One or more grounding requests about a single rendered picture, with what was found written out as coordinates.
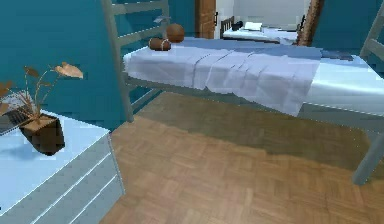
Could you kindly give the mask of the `houseplant in dark brown pot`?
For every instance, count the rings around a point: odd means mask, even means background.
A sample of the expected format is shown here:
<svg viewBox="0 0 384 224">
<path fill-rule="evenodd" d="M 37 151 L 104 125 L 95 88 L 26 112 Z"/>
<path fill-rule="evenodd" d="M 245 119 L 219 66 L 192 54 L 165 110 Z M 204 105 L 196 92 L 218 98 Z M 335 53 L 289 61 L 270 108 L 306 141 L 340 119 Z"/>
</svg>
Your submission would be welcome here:
<svg viewBox="0 0 384 224">
<path fill-rule="evenodd" d="M 53 156 L 65 147 L 64 134 L 60 120 L 57 116 L 42 112 L 46 98 L 61 78 L 82 79 L 83 72 L 75 65 L 62 62 L 40 74 L 31 66 L 24 66 L 25 88 L 35 105 L 33 115 L 17 129 L 23 134 L 33 148 L 46 156 Z M 18 92 L 12 89 L 11 81 L 0 82 L 0 97 Z M 0 106 L 0 113 L 8 108 L 5 104 Z"/>
</svg>

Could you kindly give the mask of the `pale blue bed blanket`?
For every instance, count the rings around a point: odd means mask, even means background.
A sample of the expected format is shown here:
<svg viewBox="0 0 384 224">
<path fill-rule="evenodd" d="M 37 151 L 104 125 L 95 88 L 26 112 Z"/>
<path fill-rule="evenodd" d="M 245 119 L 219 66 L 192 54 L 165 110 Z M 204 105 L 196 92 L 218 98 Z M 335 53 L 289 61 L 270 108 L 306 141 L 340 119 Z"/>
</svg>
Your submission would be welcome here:
<svg viewBox="0 0 384 224">
<path fill-rule="evenodd" d="M 143 47 L 123 63 L 132 78 L 234 94 L 296 116 L 321 57 L 312 47 L 188 37 L 168 51 Z"/>
</svg>

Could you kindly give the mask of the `brown american football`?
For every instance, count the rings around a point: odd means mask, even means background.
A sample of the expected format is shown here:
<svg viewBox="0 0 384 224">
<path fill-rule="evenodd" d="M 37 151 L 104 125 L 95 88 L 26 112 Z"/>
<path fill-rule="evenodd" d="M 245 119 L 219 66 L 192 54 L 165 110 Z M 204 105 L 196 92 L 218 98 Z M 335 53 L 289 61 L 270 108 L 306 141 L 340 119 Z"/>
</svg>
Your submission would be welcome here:
<svg viewBox="0 0 384 224">
<path fill-rule="evenodd" d="M 171 49 L 171 42 L 163 38 L 151 38 L 148 42 L 151 50 L 155 51 L 168 51 Z"/>
</svg>

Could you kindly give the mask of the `brown basketball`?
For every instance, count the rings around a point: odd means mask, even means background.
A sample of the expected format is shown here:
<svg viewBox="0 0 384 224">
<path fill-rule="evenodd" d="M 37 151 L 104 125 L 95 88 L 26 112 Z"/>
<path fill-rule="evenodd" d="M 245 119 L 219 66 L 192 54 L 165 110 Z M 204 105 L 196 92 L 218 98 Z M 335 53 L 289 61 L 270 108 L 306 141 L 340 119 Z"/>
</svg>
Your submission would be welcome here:
<svg viewBox="0 0 384 224">
<path fill-rule="evenodd" d="M 180 24 L 170 24 L 166 28 L 167 39 L 172 43 L 180 43 L 184 40 L 185 31 Z"/>
</svg>

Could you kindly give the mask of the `brown wooden room door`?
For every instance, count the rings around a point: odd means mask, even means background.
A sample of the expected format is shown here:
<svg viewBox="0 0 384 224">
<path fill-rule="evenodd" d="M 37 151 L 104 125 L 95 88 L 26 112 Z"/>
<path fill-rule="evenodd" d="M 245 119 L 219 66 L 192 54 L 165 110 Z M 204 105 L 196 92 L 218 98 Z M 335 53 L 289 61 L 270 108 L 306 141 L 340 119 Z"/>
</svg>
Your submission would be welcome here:
<svg viewBox="0 0 384 224">
<path fill-rule="evenodd" d="M 195 36 L 213 39 L 215 32 L 216 0 L 195 0 Z"/>
</svg>

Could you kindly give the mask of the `dark wooden bed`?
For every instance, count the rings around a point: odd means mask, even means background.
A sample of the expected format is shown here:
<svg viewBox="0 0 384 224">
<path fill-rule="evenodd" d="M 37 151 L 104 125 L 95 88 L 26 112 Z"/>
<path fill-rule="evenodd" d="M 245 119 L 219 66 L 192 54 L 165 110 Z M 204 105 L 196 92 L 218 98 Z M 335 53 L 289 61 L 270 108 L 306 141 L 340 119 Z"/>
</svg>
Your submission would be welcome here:
<svg viewBox="0 0 384 224">
<path fill-rule="evenodd" d="M 242 21 L 235 22 L 234 17 L 222 20 L 220 22 L 220 38 L 292 45 L 298 36 L 296 31 L 263 26 L 260 31 L 245 30 L 244 25 L 245 23 Z"/>
</svg>

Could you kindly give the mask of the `pale grey chest of drawers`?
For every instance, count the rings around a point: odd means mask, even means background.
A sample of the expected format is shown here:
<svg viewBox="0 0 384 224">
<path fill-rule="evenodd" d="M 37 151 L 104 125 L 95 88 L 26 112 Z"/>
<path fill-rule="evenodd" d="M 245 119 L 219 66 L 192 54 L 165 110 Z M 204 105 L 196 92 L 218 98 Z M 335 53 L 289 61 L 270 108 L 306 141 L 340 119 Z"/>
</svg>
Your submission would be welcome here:
<svg viewBox="0 0 384 224">
<path fill-rule="evenodd" d="M 98 224 L 125 194 L 110 131 L 60 116 L 65 147 L 37 152 L 0 136 L 0 224 Z"/>
</svg>

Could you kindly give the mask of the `grey laptop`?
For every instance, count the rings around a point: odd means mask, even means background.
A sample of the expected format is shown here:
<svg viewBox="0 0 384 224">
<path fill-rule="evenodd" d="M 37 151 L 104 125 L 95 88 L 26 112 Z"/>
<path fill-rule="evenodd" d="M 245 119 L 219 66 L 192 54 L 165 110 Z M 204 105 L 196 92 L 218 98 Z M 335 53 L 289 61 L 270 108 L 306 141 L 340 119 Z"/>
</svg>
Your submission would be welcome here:
<svg viewBox="0 0 384 224">
<path fill-rule="evenodd" d="M 5 104 L 8 108 L 0 113 L 0 136 L 24 124 L 35 109 L 30 94 L 25 90 L 0 97 L 0 106 Z"/>
</svg>

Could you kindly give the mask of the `grey frame bed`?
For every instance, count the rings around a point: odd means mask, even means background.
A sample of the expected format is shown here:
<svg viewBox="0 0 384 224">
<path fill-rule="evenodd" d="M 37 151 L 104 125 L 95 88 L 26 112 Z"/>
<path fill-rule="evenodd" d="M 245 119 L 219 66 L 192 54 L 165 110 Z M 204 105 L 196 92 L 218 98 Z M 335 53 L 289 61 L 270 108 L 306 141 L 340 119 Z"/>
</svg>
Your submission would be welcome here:
<svg viewBox="0 0 384 224">
<path fill-rule="evenodd" d="M 123 57 L 126 54 L 121 52 L 122 47 L 152 35 L 161 34 L 165 26 L 159 24 L 149 29 L 120 35 L 117 32 L 115 18 L 122 14 L 163 9 L 167 2 L 155 0 L 115 4 L 112 0 L 101 0 L 101 5 L 126 118 L 133 117 L 134 104 L 129 98 L 129 92 L 133 87 L 147 87 L 151 91 L 167 91 L 285 114 L 234 94 L 219 94 L 207 89 L 172 86 L 130 77 L 124 71 Z M 352 177 L 356 185 L 364 184 L 384 157 L 384 79 L 358 56 L 339 60 L 322 55 L 299 114 L 289 116 L 361 128 L 374 133 L 370 148 Z"/>
</svg>

